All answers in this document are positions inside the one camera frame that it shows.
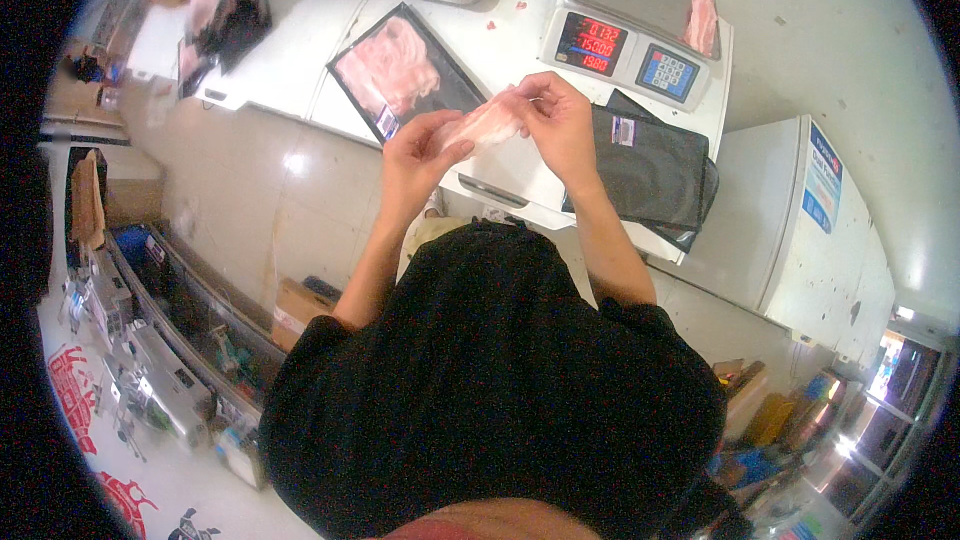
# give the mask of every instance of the hand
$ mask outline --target hand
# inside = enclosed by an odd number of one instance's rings
[[[600,183],[591,102],[553,71],[532,73],[504,98],[543,162],[573,195]]]
[[[474,150],[468,139],[441,152],[433,141],[437,128],[459,120],[459,111],[435,111],[410,119],[383,147],[382,197],[378,222],[393,229],[410,225],[444,174]]]

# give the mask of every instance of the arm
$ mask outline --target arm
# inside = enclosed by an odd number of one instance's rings
[[[456,111],[419,114],[384,147],[380,212],[363,255],[333,308],[333,317],[347,330],[364,328],[383,313],[397,281],[407,228],[447,170],[474,149],[473,142],[464,140],[440,152],[432,141],[438,127],[458,118]]]
[[[583,261],[597,302],[610,297],[625,305],[656,305],[647,266],[597,174],[590,101],[552,71],[527,75],[516,90],[510,107],[573,201]]]

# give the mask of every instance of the scale keypad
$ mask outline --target scale keypad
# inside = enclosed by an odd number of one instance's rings
[[[646,66],[641,68],[637,84],[680,102],[687,98],[699,66],[677,58],[653,44],[650,45],[645,61]]]

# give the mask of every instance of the tiled floor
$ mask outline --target tiled floor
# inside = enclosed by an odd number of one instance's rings
[[[255,108],[205,110],[193,98],[150,126],[150,94],[146,86],[127,89],[121,112],[133,144],[166,168],[164,214],[200,258],[268,311],[278,276],[346,285],[379,208],[377,150]],[[446,200],[451,215],[483,208],[458,195]],[[534,229],[558,246],[577,288],[595,304],[576,230]],[[665,273],[652,275],[659,304],[708,363],[762,360],[773,391],[789,390],[832,360],[741,308]]]

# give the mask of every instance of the refrigerator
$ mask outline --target refrigerator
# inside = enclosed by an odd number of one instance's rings
[[[681,265],[662,270],[869,367],[894,304],[857,183],[809,114],[723,135],[720,187]]]

